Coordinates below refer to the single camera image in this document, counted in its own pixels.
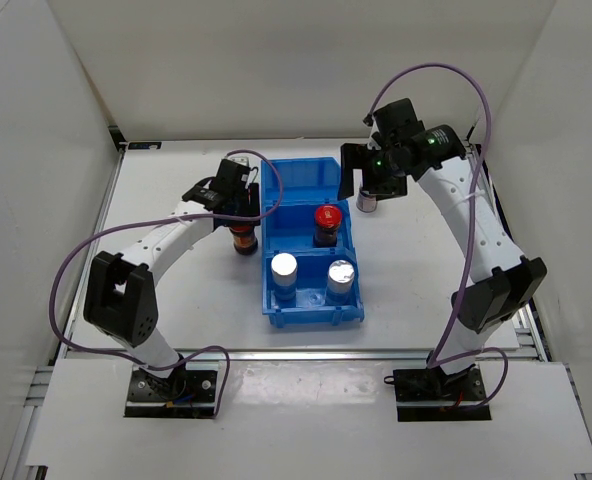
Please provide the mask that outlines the small white-lid jar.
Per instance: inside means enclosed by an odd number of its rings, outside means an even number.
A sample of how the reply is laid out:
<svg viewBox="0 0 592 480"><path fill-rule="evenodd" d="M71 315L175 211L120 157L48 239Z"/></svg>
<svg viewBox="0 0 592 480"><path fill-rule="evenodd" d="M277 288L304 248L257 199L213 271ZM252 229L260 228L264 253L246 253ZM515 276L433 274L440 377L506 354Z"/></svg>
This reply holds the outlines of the small white-lid jar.
<svg viewBox="0 0 592 480"><path fill-rule="evenodd" d="M359 192L356 197L356 208L367 214L374 213L377 209L377 199L374 195L371 195L363 187L359 188Z"/></svg>

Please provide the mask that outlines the red-lid sauce jar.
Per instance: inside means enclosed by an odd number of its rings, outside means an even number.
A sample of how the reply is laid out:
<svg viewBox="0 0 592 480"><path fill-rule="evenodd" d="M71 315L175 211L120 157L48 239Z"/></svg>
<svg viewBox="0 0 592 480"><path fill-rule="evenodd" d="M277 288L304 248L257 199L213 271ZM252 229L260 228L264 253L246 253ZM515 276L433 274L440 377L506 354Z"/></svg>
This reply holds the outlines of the red-lid sauce jar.
<svg viewBox="0 0 592 480"><path fill-rule="evenodd" d="M258 248L258 240L253 225L232 226L229 228L233 236L235 251L243 256L253 255Z"/></svg>
<svg viewBox="0 0 592 480"><path fill-rule="evenodd" d="M315 232L313 242L316 247L335 247L343 213L335 205L319 206L314 212Z"/></svg>

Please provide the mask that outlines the silver-lid spice jar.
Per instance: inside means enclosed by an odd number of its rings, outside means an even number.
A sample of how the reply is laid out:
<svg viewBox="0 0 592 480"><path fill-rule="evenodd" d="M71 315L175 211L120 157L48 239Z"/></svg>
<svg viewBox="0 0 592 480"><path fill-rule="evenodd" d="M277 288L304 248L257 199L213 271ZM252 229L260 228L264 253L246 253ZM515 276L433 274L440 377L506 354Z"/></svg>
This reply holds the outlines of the silver-lid spice jar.
<svg viewBox="0 0 592 480"><path fill-rule="evenodd" d="M290 253L279 253L271 260L271 274L275 296L281 301L290 301L296 294L298 264Z"/></svg>
<svg viewBox="0 0 592 480"><path fill-rule="evenodd" d="M350 296L355 279L354 266L347 260L331 263L327 274L326 303L345 304Z"/></svg>

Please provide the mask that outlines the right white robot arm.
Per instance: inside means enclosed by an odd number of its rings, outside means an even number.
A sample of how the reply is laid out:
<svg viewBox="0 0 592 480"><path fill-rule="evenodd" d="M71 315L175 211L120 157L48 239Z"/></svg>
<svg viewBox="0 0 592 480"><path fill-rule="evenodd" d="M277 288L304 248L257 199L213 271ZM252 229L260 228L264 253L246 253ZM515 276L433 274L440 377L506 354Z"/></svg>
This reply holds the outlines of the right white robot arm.
<svg viewBox="0 0 592 480"><path fill-rule="evenodd" d="M471 368L491 335L529 303L547 274L545 263L528 258L508 236L477 185L479 166L470 163L451 127L375 126L367 143L345 143L340 153L339 198L353 195L356 171L377 200L398 197L396 186L413 179L434 202L464 255L452 312L425 375L428 393L446 400L460 389L460 374Z"/></svg>

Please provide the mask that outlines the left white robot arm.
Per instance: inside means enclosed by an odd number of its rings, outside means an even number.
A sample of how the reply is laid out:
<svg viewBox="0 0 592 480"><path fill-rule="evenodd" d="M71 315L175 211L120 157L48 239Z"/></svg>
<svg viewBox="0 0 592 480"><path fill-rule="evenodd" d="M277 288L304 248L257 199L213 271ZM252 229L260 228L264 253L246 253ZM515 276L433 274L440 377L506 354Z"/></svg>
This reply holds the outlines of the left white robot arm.
<svg viewBox="0 0 592 480"><path fill-rule="evenodd" d="M181 256L219 227L255 225L231 219L260 214L258 185L250 181L251 174L247 159L223 159L214 176L181 196L170 223L155 226L116 253L101 251L92 261L84 319L141 363L152 375L151 388L164 400L182 395L186 377L175 369L180 354L157 328L156 285Z"/></svg>

